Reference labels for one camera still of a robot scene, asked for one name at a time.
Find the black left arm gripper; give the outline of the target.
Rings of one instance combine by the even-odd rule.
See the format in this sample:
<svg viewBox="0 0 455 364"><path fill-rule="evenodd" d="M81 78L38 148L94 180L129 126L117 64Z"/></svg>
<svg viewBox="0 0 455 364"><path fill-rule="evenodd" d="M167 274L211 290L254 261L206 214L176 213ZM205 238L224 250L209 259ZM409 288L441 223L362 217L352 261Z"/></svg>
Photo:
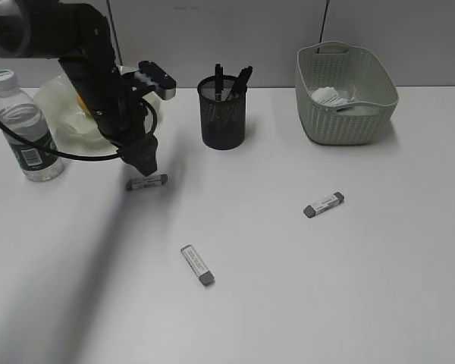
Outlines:
<svg viewBox="0 0 455 364"><path fill-rule="evenodd" d="M121 75L113 52L74 53L58 62L100 133L119 148L122 161L145 177L157 172L158 140L145 128L148 108L143 101L155 87L133 73Z"/></svg>

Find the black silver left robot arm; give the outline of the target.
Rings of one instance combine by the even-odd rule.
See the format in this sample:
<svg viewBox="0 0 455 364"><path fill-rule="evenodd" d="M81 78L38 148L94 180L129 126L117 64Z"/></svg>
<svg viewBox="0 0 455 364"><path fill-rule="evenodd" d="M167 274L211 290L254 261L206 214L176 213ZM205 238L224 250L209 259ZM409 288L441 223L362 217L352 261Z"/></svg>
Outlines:
<svg viewBox="0 0 455 364"><path fill-rule="evenodd" d="M0 58L55 59L117 156L142 175L156 172L158 140L145 128L153 115L116 64L108 19L86 3L0 1Z"/></svg>

